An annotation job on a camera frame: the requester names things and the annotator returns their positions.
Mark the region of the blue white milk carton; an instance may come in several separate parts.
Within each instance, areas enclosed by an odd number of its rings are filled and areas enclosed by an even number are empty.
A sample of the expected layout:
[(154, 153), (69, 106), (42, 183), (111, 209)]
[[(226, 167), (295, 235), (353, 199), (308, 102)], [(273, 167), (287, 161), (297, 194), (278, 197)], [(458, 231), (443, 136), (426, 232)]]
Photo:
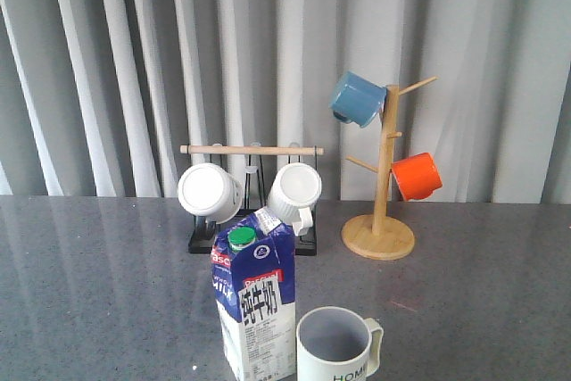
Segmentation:
[(224, 354), (238, 380), (295, 372), (294, 239), (266, 207), (215, 237), (211, 281)]

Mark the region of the cream HOME mug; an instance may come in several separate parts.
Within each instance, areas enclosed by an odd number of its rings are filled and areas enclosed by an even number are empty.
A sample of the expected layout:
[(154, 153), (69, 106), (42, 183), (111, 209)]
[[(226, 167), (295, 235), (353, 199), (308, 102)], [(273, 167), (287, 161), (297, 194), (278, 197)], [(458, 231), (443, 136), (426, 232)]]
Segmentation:
[(326, 306), (306, 313), (296, 328), (299, 380), (365, 380), (380, 367), (384, 329), (375, 319)]

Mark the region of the ribbed white mug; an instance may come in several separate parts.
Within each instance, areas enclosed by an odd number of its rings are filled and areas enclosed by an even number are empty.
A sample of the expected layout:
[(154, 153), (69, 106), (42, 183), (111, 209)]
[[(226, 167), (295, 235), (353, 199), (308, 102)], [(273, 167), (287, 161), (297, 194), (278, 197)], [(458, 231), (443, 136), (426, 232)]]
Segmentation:
[(303, 236), (313, 227), (311, 211), (321, 192), (321, 177), (314, 168), (302, 162), (289, 163), (277, 172), (267, 206), (297, 236)]

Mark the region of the smooth white mug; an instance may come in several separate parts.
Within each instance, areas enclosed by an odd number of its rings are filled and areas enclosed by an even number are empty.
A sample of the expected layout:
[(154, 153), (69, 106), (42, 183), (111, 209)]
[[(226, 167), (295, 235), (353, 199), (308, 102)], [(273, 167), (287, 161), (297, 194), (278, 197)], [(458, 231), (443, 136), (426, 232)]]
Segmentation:
[(220, 166), (204, 162), (187, 169), (178, 182), (178, 200), (191, 214), (222, 224), (232, 219), (243, 201), (241, 184)]

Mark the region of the blue mug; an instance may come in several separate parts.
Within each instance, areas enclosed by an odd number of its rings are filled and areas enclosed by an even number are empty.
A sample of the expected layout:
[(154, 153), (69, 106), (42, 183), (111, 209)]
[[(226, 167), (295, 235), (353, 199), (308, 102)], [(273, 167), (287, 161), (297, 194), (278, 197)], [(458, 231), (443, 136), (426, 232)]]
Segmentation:
[(387, 96), (387, 87), (346, 71), (338, 80), (329, 107), (342, 123), (356, 123), (365, 128), (380, 112)]

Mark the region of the wooden mug tree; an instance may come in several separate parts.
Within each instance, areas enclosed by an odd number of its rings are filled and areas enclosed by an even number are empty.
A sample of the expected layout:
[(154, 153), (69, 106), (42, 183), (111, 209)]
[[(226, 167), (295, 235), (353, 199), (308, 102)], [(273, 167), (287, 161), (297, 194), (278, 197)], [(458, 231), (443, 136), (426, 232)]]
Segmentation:
[(348, 156), (353, 162), (377, 174), (374, 211), (347, 220), (341, 236), (344, 245), (360, 256), (380, 261), (394, 261), (410, 254), (415, 245), (413, 231), (403, 222), (387, 215), (394, 140), (401, 136), (397, 130), (400, 97), (437, 80), (436, 76), (423, 79), (405, 88), (397, 85), (387, 87), (387, 96), (381, 115), (382, 127), (378, 149), (377, 166)]

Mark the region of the orange mug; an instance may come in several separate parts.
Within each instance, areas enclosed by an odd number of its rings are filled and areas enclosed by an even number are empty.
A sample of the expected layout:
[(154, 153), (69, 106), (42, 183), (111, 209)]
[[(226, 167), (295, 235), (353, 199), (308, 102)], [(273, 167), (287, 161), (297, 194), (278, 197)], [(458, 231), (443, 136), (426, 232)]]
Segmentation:
[(430, 153), (419, 153), (393, 162), (391, 172), (404, 201), (425, 199), (443, 186)]

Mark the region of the grey pleated curtain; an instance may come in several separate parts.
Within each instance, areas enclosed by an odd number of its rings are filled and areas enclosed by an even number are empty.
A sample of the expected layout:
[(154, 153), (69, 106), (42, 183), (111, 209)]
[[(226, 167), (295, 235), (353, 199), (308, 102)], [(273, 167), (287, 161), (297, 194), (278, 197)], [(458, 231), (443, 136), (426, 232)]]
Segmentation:
[(397, 156), (436, 201), (570, 200), (570, 0), (1, 0), (1, 191), (165, 196), (182, 144), (317, 145), (323, 195), (368, 200), (378, 122), (329, 111), (345, 72), (435, 83)]

